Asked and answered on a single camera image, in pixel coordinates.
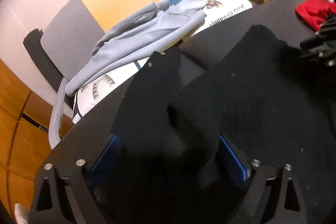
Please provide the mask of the black rolled mat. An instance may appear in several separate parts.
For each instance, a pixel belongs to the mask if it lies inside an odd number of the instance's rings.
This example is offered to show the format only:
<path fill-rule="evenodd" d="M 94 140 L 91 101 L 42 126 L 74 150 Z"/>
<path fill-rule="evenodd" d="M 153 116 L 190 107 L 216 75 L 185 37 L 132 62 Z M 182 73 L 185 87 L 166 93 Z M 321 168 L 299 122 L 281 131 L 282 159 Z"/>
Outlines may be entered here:
<path fill-rule="evenodd" d="M 36 28 L 27 34 L 23 40 L 23 45 L 40 73 L 51 85 L 53 90 L 57 92 L 63 79 L 63 75 L 42 48 L 42 36 L 42 30 Z"/>

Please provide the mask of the light blue hoodie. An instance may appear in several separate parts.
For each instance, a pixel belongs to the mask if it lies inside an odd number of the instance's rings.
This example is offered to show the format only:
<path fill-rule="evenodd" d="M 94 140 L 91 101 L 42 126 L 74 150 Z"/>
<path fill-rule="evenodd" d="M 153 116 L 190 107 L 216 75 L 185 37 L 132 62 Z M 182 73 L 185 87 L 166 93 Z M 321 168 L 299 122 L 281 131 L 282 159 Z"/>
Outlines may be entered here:
<path fill-rule="evenodd" d="M 150 2 L 113 26 L 94 46 L 88 63 L 65 88 L 68 96 L 108 71 L 163 52 L 179 42 L 206 17 L 205 0 Z"/>

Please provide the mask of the black knit sweater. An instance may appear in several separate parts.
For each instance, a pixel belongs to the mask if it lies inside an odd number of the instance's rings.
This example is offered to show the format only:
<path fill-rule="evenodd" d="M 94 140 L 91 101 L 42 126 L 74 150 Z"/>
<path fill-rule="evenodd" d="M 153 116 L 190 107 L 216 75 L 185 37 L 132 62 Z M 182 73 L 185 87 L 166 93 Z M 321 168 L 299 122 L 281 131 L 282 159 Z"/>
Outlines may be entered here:
<path fill-rule="evenodd" d="M 335 67 L 254 26 L 212 69 L 178 87 L 173 50 L 131 82 L 111 132 L 122 154 L 104 186 L 110 223 L 227 223 L 219 136 L 293 166 L 308 223 L 335 222 Z"/>

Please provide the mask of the wooden wardrobe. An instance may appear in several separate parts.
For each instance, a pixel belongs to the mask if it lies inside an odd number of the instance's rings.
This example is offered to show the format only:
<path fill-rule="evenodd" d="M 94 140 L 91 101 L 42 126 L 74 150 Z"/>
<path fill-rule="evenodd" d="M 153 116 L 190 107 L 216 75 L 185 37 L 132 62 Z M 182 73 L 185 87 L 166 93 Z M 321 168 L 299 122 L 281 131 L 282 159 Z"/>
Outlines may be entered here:
<path fill-rule="evenodd" d="M 51 110 L 1 63 L 1 202 L 11 216 L 15 204 L 31 206 L 35 174 L 51 151 Z"/>

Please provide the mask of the red knit garment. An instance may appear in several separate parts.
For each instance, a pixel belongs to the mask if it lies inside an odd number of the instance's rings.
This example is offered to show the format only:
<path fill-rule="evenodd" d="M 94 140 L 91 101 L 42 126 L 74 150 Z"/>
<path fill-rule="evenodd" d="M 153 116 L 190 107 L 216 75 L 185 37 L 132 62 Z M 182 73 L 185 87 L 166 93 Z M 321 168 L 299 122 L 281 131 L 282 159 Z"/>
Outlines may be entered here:
<path fill-rule="evenodd" d="M 317 32 L 327 18 L 335 16 L 335 2 L 327 0 L 306 0 L 295 8 L 301 21 Z"/>

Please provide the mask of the tricolour office chair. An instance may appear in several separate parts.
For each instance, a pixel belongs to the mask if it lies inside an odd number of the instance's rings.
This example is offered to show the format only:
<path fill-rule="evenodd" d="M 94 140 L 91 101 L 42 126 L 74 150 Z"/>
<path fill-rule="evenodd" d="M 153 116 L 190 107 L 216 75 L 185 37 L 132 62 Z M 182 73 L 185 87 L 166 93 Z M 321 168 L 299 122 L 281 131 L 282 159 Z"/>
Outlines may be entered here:
<path fill-rule="evenodd" d="M 96 43 L 116 24 L 134 14 L 150 2 L 160 0 L 70 0 L 52 19 L 43 32 L 42 48 L 63 75 L 57 91 L 50 126 L 49 143 L 56 147 L 60 142 L 60 122 L 63 103 L 69 97 L 65 88 L 72 78 L 88 63 Z M 182 0 L 169 0 L 176 5 Z M 248 0 L 205 0 L 205 20 L 190 31 L 185 40 L 205 28 L 251 8 Z M 123 65 L 104 73 L 78 89 L 70 97 L 85 94 L 84 107 L 77 108 L 79 121 L 96 104 L 127 79 L 136 74 L 149 57 Z"/>

